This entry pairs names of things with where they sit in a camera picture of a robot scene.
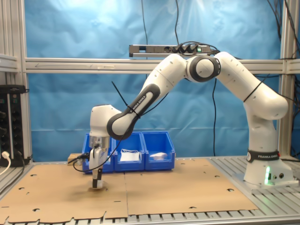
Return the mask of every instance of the green light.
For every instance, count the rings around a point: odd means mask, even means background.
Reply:
[[[264,178],[264,184],[268,184],[269,173],[270,173],[270,167],[268,166],[267,169],[266,169],[266,175],[265,175],[265,178]]]

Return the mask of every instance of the blue curtain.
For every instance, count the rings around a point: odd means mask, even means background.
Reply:
[[[174,45],[175,0],[143,0],[149,45]],[[178,0],[179,42],[199,41],[242,59],[279,59],[275,17],[267,1]],[[127,59],[128,46],[146,44],[140,0],[25,0],[28,57]],[[94,105],[125,106],[145,75],[29,74],[33,158],[65,161],[80,152]],[[266,83],[278,89],[278,79]],[[212,156],[214,81],[181,81],[136,130],[166,130],[178,157]],[[220,82],[216,154],[245,155],[248,124],[243,104]]]

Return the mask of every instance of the blue plastic bin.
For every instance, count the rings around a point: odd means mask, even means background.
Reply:
[[[108,156],[112,152],[112,142],[113,141],[114,141],[114,139],[110,138],[109,148],[108,148]],[[91,151],[91,148],[89,147],[89,143],[90,143],[90,134],[87,133],[85,135],[85,138],[84,138],[82,153],[86,153],[86,152]],[[104,163],[104,165],[103,165],[103,172],[104,173],[112,173],[113,172],[113,167],[114,167],[113,166],[113,164],[114,164],[113,156],[114,155],[112,155],[111,158],[106,163]],[[82,162],[82,170],[88,170],[88,169],[89,169],[89,161],[87,159],[85,159]]]
[[[145,170],[171,170],[175,167],[175,149],[169,133],[163,132],[142,132],[145,145]],[[163,152],[167,156],[163,160],[155,160],[150,155]]]
[[[119,141],[114,140],[113,149],[116,148]],[[138,161],[125,161],[121,162],[121,150],[138,150],[140,152],[140,159]],[[122,140],[118,148],[114,153],[114,170],[116,172],[125,171],[143,171],[145,169],[145,151],[142,140],[141,132],[133,132],[131,136],[125,140]]]

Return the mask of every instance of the slotted metal surface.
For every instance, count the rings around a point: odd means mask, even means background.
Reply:
[[[300,224],[300,187],[273,188],[259,190],[250,194],[232,179],[236,173],[244,173],[247,166],[246,157],[207,157],[217,169],[257,207],[258,210],[218,211],[198,213],[175,213],[157,215],[132,215],[128,218],[74,220],[57,225],[98,225],[98,224]],[[286,162],[295,173],[300,175],[300,163]],[[27,166],[28,172],[34,165]],[[11,168],[4,177],[0,177],[0,190],[20,172],[21,168]],[[49,225],[35,223],[18,223],[14,225]]]

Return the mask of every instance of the cardboard surface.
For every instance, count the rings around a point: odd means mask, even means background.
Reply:
[[[176,160],[172,172],[126,173],[125,181],[129,215],[257,209],[206,159]]]
[[[103,175],[105,188],[93,190],[92,177],[66,165],[36,165],[0,201],[0,224],[126,218],[124,174]]]

